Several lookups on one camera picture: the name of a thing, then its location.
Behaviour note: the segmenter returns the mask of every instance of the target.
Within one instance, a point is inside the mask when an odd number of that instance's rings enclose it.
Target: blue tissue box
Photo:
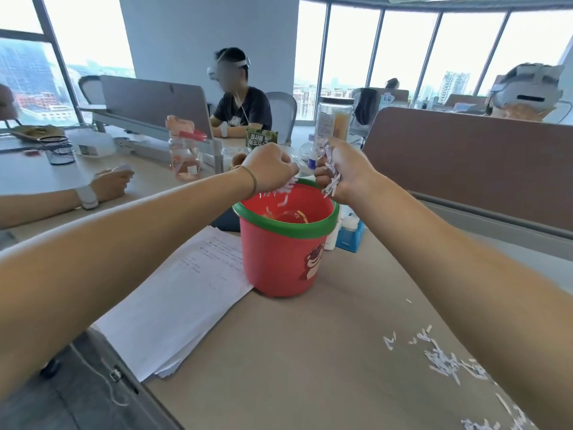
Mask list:
[[[358,252],[358,247],[360,247],[365,228],[366,226],[362,220],[358,222],[358,228],[356,228],[355,231],[341,227],[338,232],[338,238],[336,239],[336,247],[344,249],[345,251]]]

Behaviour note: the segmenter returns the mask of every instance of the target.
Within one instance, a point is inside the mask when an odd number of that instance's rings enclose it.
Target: sleeve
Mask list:
[[[270,116],[270,103],[267,95],[257,93],[257,98],[253,100],[249,108],[249,122],[251,124],[267,125]]]
[[[225,96],[223,96],[223,98],[221,98],[219,101],[219,104],[217,104],[217,108],[215,109],[213,116],[215,116],[221,122],[227,121],[227,118],[225,117]]]

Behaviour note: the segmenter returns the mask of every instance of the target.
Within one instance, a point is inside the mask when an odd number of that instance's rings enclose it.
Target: bracelet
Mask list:
[[[253,191],[251,192],[251,194],[249,195],[249,197],[247,199],[251,199],[254,195],[257,194],[257,188],[258,188],[258,181],[257,181],[257,177],[254,176],[254,173],[251,172],[251,169],[249,169],[248,167],[244,166],[244,165],[236,165],[235,167],[233,167],[233,170],[238,169],[239,167],[242,167],[243,169],[245,169],[249,175],[251,176],[251,178],[253,178],[253,182],[254,182],[254,187],[253,187]]]

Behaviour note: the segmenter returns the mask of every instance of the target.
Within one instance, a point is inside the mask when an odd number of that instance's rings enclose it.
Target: glass window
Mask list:
[[[572,35],[573,10],[512,13],[479,94],[487,96],[496,77],[519,64],[558,64]]]
[[[293,88],[293,96],[298,106],[297,120],[313,120],[315,117],[325,16],[324,3],[300,0]]]
[[[389,79],[397,78],[400,89],[413,95],[437,18],[437,13],[386,11],[370,80],[372,87],[385,87]]]
[[[0,0],[0,28],[42,33],[32,0]]]
[[[380,11],[332,6],[321,96],[351,97],[364,87]]]
[[[44,4],[80,105],[88,104],[77,85],[81,77],[135,77],[119,0],[44,0]],[[91,113],[84,113],[84,118],[89,123]]]
[[[0,83],[12,90],[23,124],[78,122],[52,45],[0,38]]]
[[[499,33],[504,13],[444,13],[419,100],[471,95]]]

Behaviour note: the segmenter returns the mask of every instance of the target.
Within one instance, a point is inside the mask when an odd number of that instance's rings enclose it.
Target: green snack bag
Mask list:
[[[257,146],[267,143],[278,144],[278,132],[268,129],[247,128],[247,148],[255,149]]]

